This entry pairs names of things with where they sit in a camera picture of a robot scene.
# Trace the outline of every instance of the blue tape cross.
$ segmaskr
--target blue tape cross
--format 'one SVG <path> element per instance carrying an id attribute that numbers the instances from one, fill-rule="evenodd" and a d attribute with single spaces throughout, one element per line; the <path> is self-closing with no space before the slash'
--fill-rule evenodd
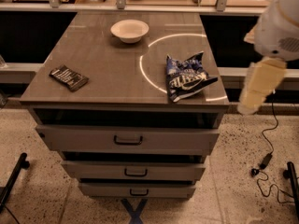
<path id="1" fill-rule="evenodd" d="M 127 199 L 121 200 L 123 206 L 125 207 L 125 209 L 128 211 L 128 213 L 131 216 L 131 220 L 130 220 L 129 224 L 143 224 L 142 220 L 140 219 L 140 215 L 141 215 L 142 210 L 145 207 L 147 201 L 148 201 L 147 199 L 142 199 L 140 201 L 138 207 L 134 211 L 133 207 L 131 206 L 131 204 L 129 203 L 129 201 Z"/>

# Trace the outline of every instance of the concrete floor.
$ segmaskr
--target concrete floor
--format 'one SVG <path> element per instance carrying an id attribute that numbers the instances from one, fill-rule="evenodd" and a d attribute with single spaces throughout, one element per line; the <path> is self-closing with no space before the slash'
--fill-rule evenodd
<path id="1" fill-rule="evenodd" d="M 292 193 L 290 181 L 283 178 L 282 172 L 288 161 L 299 164 L 299 105 L 275 104 L 275 110 L 279 125 L 265 133 L 273 143 L 274 157 L 264 170 L 269 180 L 261 182 L 261 186 L 265 194 L 271 184 Z M 257 179 L 265 175 L 254 178 L 250 175 L 251 168 L 258 167 L 271 151 L 262 130 L 275 124 L 270 105 L 246 117 L 237 114 L 232 105 L 224 116 L 221 135 L 206 159 L 206 171 L 197 182 L 193 197 L 188 201 L 148 199 L 140 216 L 143 223 L 298 223 L 294 204 L 278 203 L 275 187 L 268 198 L 263 197 Z M 69 178 L 60 166 L 58 154 L 48 151 L 35 126 L 27 110 L 17 102 L 10 101 L 0 110 L 0 186 L 7 183 L 21 153 L 26 152 L 31 163 L 28 170 L 21 170 L 7 202 L 19 222 L 128 224 L 131 218 L 120 198 L 95 200 L 81 194 L 77 181 Z M 279 198 L 292 200 L 282 193 Z M 140 199 L 128 200 L 134 209 L 140 202 Z M 16 222 L 4 209 L 0 223 Z"/>

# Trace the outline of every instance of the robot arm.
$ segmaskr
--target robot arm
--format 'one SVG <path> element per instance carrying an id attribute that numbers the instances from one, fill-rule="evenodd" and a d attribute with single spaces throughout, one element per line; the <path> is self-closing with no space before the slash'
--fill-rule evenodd
<path id="1" fill-rule="evenodd" d="M 263 55 L 252 63 L 238 111 L 255 113 L 283 80 L 287 61 L 299 59 L 299 0 L 273 0 L 254 28 L 254 48 Z"/>

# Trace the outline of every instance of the cabinet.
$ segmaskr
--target cabinet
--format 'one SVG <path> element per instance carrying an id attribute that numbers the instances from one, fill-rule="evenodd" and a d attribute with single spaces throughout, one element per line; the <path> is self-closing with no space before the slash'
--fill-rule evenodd
<path id="1" fill-rule="evenodd" d="M 146 22 L 148 35 L 120 42 L 109 28 L 124 18 Z M 219 80 L 172 103 L 164 91 L 166 55 L 183 60 L 199 51 Z M 90 82 L 68 91 L 49 77 L 62 63 Z M 79 13 L 21 103 L 83 194 L 184 199 L 205 171 L 229 104 L 198 14 L 117 11 Z"/>

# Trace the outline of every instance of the cable connector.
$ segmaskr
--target cable connector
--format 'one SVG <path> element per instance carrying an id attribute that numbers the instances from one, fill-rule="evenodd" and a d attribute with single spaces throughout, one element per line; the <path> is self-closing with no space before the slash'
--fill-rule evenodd
<path id="1" fill-rule="evenodd" d="M 271 159 L 272 159 L 272 153 L 268 153 L 268 154 L 263 158 L 263 161 L 262 161 L 262 163 L 260 164 L 260 168 L 261 168 L 261 169 L 265 169 L 265 168 L 268 166 L 268 164 L 269 164 L 269 162 L 271 161 Z"/>

